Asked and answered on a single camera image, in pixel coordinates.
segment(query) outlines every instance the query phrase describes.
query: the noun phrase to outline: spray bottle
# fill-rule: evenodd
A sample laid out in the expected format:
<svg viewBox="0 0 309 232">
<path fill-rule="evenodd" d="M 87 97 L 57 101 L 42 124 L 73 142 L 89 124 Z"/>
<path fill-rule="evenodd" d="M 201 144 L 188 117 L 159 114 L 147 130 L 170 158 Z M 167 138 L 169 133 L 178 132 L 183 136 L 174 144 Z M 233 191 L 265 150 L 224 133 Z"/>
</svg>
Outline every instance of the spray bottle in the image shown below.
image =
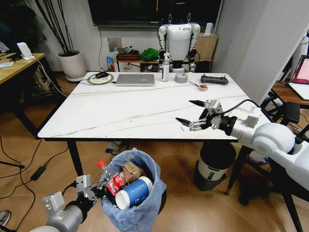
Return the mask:
<svg viewBox="0 0 309 232">
<path fill-rule="evenodd" d="M 164 62 L 162 63 L 162 81 L 169 81 L 169 53 L 164 53 Z"/>
</svg>

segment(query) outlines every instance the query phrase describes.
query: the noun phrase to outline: cup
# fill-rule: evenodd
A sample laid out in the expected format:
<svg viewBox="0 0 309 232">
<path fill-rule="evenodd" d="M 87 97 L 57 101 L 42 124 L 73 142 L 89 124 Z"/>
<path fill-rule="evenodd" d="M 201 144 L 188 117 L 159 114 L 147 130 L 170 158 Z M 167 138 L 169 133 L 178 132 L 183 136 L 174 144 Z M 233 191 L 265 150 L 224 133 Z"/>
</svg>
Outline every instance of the cup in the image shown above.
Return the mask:
<svg viewBox="0 0 309 232">
<path fill-rule="evenodd" d="M 151 180 L 141 176 L 129 186 L 116 194 L 116 204 L 119 209 L 133 207 L 143 202 L 153 188 Z"/>
</svg>

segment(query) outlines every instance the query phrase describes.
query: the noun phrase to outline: television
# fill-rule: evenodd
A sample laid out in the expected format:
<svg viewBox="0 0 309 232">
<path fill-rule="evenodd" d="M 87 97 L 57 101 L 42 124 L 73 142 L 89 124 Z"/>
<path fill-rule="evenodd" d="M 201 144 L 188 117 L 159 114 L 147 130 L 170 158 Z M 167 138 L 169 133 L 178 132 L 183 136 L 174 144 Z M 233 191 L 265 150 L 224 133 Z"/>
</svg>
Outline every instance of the television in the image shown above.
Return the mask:
<svg viewBox="0 0 309 232">
<path fill-rule="evenodd" d="M 158 27 L 173 16 L 176 0 L 88 0 L 94 26 Z M 215 25 L 222 0 L 183 0 L 191 22 Z"/>
</svg>

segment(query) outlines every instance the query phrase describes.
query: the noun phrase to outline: wooden floor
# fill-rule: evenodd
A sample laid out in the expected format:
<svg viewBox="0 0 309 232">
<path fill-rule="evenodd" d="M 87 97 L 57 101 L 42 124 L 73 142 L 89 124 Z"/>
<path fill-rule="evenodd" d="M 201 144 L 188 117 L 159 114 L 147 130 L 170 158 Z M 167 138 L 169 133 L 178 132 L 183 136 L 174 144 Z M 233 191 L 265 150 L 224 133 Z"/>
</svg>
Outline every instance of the wooden floor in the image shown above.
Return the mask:
<svg viewBox="0 0 309 232">
<path fill-rule="evenodd" d="M 62 89 L 69 94 L 75 84 L 60 79 Z M 27 115 L 40 125 L 53 105 L 35 106 L 26 109 Z M 28 165 L 39 140 L 32 138 L 12 113 L 0 114 L 0 135 L 3 148 L 8 155 Z M 77 143 L 85 174 L 91 174 L 93 181 L 99 180 L 100 171 L 96 163 L 100 159 L 110 161 L 112 155 L 105 154 L 106 142 Z M 260 183 L 263 178 L 253 169 L 245 165 L 239 181 L 232 188 L 230 196 L 224 191 L 228 178 L 215 189 L 199 191 L 193 182 L 195 161 L 198 159 L 202 143 L 168 143 L 168 142 L 134 142 L 130 148 L 136 147 L 153 157 L 161 166 L 161 176 L 167 184 L 168 197 L 165 208 L 157 217 L 154 232 L 293 232 L 292 220 L 281 195 L 271 193 L 268 197 L 256 197 L 248 206 L 238 202 L 240 183 L 245 181 Z M 24 181 L 28 181 L 34 171 L 43 165 L 52 155 L 65 150 L 65 142 L 42 141 L 34 162 L 23 173 Z M 0 152 L 0 160 L 10 161 Z M 0 166 L 0 176 L 18 173 L 17 168 Z M 36 193 L 34 207 L 24 220 L 19 232 L 27 232 L 46 223 L 45 212 L 41 199 L 53 191 L 62 190 L 75 179 L 75 171 L 69 152 L 52 159 L 45 173 L 28 184 Z M 12 192 L 21 181 L 18 175 L 0 179 L 0 197 Z M 69 189 L 65 201 L 75 199 L 75 189 Z M 0 200 L 0 210 L 9 209 L 12 218 L 8 227 L 16 229 L 22 216 L 33 200 L 32 194 L 25 187 L 18 187 L 13 196 Z M 309 231 L 309 204 L 294 197 L 304 231 Z M 115 232 L 118 231 L 102 212 L 98 202 L 88 213 L 87 220 L 79 227 L 79 232 Z"/>
</svg>

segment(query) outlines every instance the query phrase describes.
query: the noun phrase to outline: blue plastic bag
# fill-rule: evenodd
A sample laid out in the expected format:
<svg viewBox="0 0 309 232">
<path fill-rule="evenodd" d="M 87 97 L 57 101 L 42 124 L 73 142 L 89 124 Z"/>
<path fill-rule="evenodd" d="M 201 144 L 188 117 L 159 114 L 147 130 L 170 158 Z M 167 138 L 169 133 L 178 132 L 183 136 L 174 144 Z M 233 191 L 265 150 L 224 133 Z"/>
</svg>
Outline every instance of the blue plastic bag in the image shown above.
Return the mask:
<svg viewBox="0 0 309 232">
<path fill-rule="evenodd" d="M 131 161 L 135 165 L 148 167 L 152 173 L 154 186 L 149 196 L 138 206 L 120 210 L 108 198 L 102 198 L 102 208 L 113 225 L 122 232 L 151 232 L 161 205 L 166 184 L 160 179 L 160 167 L 145 152 L 136 148 L 115 156 L 107 167 L 112 175 L 121 171 L 121 165 Z"/>
</svg>

